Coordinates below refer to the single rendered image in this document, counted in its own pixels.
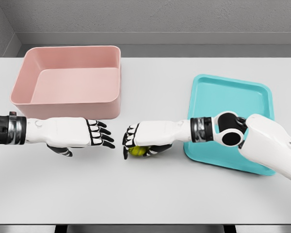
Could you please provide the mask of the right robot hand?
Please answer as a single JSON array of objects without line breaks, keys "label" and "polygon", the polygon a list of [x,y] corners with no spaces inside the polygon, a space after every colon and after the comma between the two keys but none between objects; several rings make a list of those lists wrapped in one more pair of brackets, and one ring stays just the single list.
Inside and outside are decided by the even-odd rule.
[{"label": "right robot hand", "polygon": [[167,121],[142,121],[130,125],[123,136],[123,155],[126,160],[129,149],[135,146],[148,147],[142,155],[148,157],[170,149],[173,145],[171,138],[164,131]]}]

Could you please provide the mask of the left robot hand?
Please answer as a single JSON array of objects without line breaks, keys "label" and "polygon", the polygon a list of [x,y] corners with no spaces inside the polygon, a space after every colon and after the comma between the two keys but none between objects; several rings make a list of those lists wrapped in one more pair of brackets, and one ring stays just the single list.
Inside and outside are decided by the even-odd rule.
[{"label": "left robot hand", "polygon": [[98,120],[82,117],[50,118],[47,129],[46,145],[57,154],[73,156],[70,148],[103,146],[115,149],[114,139],[107,125]]}]

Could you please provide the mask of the yellow-green tennis ball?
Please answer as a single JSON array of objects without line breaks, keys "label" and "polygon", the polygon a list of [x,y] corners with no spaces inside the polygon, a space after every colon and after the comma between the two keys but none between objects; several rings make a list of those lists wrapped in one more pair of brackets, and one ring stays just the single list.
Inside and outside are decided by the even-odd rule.
[{"label": "yellow-green tennis ball", "polygon": [[136,156],[136,157],[143,156],[144,154],[146,154],[147,150],[148,150],[148,147],[146,146],[135,146],[128,149],[129,153],[132,156]]}]

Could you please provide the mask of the blue tray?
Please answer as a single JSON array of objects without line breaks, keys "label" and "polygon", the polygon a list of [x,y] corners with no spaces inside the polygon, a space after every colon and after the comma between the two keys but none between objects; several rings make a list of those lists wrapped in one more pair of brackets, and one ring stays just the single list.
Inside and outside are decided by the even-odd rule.
[{"label": "blue tray", "polygon": [[[201,74],[194,78],[188,118],[215,117],[232,111],[248,118],[260,114],[274,120],[271,90],[259,83]],[[217,142],[184,143],[185,154],[192,160],[272,176],[275,171],[244,158],[237,147],[226,147]]]}]

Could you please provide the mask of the pink basket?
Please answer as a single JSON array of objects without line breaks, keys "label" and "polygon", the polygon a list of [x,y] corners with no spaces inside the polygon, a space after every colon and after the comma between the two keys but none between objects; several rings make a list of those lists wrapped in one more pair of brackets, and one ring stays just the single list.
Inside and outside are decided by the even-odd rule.
[{"label": "pink basket", "polygon": [[116,118],[121,111],[121,50],[32,48],[24,56],[10,100],[28,118]]}]

